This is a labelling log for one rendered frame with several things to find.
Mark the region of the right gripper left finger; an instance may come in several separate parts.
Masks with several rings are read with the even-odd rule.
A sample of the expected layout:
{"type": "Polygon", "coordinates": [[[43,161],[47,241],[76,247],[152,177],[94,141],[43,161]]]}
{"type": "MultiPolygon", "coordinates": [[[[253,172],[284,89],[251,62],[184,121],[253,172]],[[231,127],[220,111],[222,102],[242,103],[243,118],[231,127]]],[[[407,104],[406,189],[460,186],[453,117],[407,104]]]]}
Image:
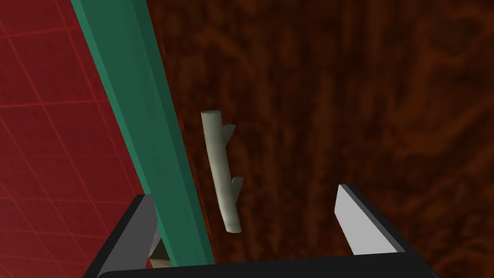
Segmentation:
{"type": "Polygon", "coordinates": [[[152,195],[137,195],[83,278],[144,278],[156,230],[157,216],[152,195]]]}

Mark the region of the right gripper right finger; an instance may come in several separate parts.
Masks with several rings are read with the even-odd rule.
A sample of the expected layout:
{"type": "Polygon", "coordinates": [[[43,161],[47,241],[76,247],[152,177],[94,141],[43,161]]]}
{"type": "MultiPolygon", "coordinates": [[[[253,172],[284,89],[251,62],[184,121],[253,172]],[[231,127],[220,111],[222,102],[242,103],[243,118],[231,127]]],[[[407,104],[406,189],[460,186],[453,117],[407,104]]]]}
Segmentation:
{"type": "Polygon", "coordinates": [[[346,184],[339,184],[334,213],[353,255],[404,252],[346,184]]]}

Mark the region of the dark brown wooden door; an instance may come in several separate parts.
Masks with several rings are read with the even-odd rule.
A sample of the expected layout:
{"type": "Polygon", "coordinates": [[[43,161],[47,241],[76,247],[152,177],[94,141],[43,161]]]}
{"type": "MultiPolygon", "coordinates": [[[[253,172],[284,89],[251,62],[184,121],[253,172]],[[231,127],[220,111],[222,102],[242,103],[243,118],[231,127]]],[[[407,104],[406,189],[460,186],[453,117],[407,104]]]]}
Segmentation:
{"type": "Polygon", "coordinates": [[[353,184],[440,278],[494,278],[494,0],[147,0],[217,263],[351,254],[353,184]],[[201,112],[226,146],[221,217],[201,112]]]}

